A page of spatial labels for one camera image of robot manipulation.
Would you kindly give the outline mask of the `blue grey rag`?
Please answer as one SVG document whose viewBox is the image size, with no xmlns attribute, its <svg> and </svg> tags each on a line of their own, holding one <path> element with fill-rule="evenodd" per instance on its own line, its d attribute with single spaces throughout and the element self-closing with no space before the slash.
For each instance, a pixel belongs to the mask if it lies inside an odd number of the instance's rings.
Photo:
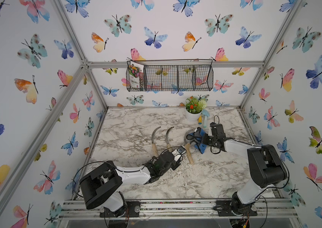
<svg viewBox="0 0 322 228">
<path fill-rule="evenodd" d="M 203 142 L 205 131 L 202 128 L 197 127 L 191 135 L 193 136 L 193 141 L 195 143 L 194 147 L 198 149 L 201 154 L 204 154 L 207 148 L 207 145 Z"/>
</svg>

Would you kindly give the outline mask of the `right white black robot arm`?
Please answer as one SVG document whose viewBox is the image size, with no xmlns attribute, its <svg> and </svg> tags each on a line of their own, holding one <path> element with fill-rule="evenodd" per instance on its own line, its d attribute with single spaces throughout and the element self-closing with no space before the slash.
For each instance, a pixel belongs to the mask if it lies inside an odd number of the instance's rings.
<svg viewBox="0 0 322 228">
<path fill-rule="evenodd" d="M 272 145 L 255 145 L 227 137 L 223 125 L 212 122 L 211 135 L 198 127 L 185 134 L 187 143 L 195 143 L 204 153 L 206 148 L 218 149 L 216 154 L 229 152 L 248 160 L 251 179 L 231 198 L 229 209 L 237 216 L 249 214 L 259 197 L 267 190 L 290 177 L 284 162 Z"/>
</svg>

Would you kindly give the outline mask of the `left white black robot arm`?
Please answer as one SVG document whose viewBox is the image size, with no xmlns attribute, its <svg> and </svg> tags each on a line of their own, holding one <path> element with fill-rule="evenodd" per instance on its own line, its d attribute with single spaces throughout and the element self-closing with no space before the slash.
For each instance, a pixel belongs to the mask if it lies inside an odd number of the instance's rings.
<svg viewBox="0 0 322 228">
<path fill-rule="evenodd" d="M 140 167 L 120 167 L 113 161 L 103 161 L 101 165 L 83 176 L 79 181 L 86 209 L 103 208 L 104 214 L 121 217 L 129 211 L 129 206 L 118 190 L 126 185 L 147 185 L 158 181 L 169 169 L 176 170 L 182 161 L 182 150 L 168 150 Z"/>
</svg>

